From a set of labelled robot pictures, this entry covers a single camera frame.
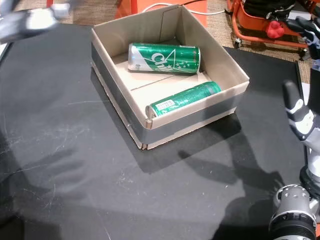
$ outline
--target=table surface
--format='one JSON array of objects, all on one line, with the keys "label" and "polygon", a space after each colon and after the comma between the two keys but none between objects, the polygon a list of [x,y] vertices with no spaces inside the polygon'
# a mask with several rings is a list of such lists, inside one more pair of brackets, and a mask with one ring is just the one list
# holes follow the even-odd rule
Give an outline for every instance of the table surface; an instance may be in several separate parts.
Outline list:
[{"label": "table surface", "polygon": [[297,183],[304,164],[281,94],[295,64],[227,48],[250,76],[236,114],[141,151],[91,69],[90,41],[89,27],[61,25],[15,43],[0,67],[0,210],[16,216],[1,231],[263,239],[273,194]]}]

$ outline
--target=open cardboard box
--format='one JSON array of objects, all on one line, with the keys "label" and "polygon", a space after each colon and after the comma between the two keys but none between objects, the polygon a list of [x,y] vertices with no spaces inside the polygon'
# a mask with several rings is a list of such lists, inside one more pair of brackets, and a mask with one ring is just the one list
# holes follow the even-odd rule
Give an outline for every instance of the open cardboard box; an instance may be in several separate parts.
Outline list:
[{"label": "open cardboard box", "polygon": [[[130,43],[197,46],[195,75],[130,72]],[[92,67],[140,149],[152,149],[232,114],[249,78],[201,23],[184,7],[172,5],[96,25],[92,29]],[[148,118],[146,106],[207,81],[221,92],[177,110]]]}]

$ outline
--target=green can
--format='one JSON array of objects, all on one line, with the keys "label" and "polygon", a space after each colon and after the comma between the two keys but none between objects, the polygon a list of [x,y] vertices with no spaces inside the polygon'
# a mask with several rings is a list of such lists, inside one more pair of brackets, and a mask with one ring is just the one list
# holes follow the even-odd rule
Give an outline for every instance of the green can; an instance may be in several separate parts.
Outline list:
[{"label": "green can", "polygon": [[152,119],[219,92],[219,85],[214,81],[208,81],[148,105],[145,113]]},{"label": "green can", "polygon": [[196,46],[131,43],[128,69],[132,71],[195,74],[200,68]]}]

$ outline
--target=brown carpet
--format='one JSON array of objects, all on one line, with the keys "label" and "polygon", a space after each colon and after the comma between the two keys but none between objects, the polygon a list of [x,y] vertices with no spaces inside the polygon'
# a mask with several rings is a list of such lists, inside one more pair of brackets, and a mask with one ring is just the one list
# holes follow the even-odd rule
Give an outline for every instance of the brown carpet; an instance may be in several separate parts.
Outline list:
[{"label": "brown carpet", "polygon": [[[121,0],[84,0],[83,4],[70,14],[64,23],[96,25],[111,21],[114,19],[117,4],[119,4],[120,1]],[[64,0],[54,0],[54,2],[63,3]],[[226,8],[226,4],[226,0],[208,0],[208,12],[221,11]],[[22,0],[18,9],[40,8],[45,5],[46,0]],[[221,13],[208,16],[207,29],[222,46],[233,47],[235,36],[229,15]],[[265,33],[248,30],[244,30],[244,32],[248,35],[258,35],[259,37],[265,37],[266,35]],[[291,36],[286,36],[285,39],[296,42],[301,41],[301,39]],[[243,46],[240,49],[292,62],[299,59],[298,49],[293,47],[243,41]],[[311,61],[299,61],[298,64],[302,81],[305,83],[309,82]]]}]

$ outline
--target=white cable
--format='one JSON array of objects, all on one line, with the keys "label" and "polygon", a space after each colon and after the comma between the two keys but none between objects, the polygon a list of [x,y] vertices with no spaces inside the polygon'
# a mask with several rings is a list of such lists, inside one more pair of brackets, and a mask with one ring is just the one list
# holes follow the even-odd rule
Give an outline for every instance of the white cable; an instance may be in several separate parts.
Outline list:
[{"label": "white cable", "polygon": [[[152,9],[153,7],[155,6],[171,6],[173,4],[171,3],[167,3],[167,2],[158,2],[158,3],[155,3],[155,4],[152,4],[150,6],[147,6],[143,11],[142,13],[148,11],[149,9]],[[199,12],[199,11],[193,11],[193,10],[189,10],[189,12],[193,13],[193,14],[199,14],[199,15],[216,15],[216,14],[222,14],[225,12],[225,10],[223,11],[217,11],[217,12]]]},{"label": "white cable", "polygon": [[142,12],[144,13],[144,12],[148,11],[149,9],[152,9],[155,6],[171,6],[171,5],[173,5],[173,4],[166,3],[166,2],[158,2],[158,3],[152,4],[150,6],[147,6]]},{"label": "white cable", "polygon": [[217,14],[222,14],[225,12],[225,10],[222,11],[216,11],[216,12],[199,12],[199,11],[193,11],[193,10],[189,10],[190,13],[193,14],[199,14],[199,15],[217,15]]}]

